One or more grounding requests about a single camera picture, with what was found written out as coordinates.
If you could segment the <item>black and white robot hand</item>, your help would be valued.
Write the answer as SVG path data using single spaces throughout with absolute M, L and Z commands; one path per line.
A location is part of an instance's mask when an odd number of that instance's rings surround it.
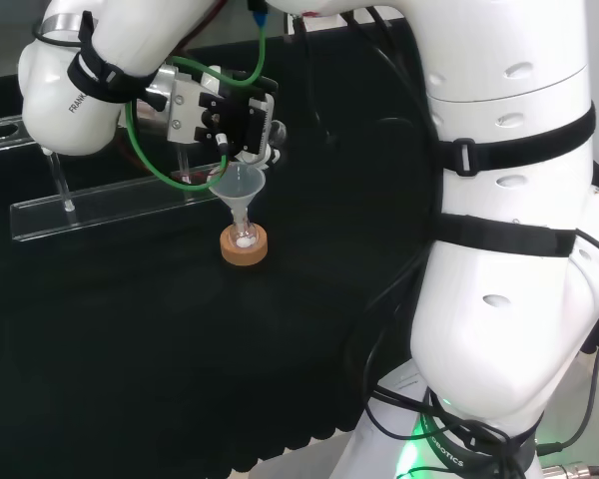
M 236 87 L 208 73 L 177 67 L 167 139 L 213 149 L 215 136 L 223 134 L 232 157 L 265 170 L 281 158 L 287 138 L 286 126 L 274 118 L 278 90 L 278 83 L 267 77 Z

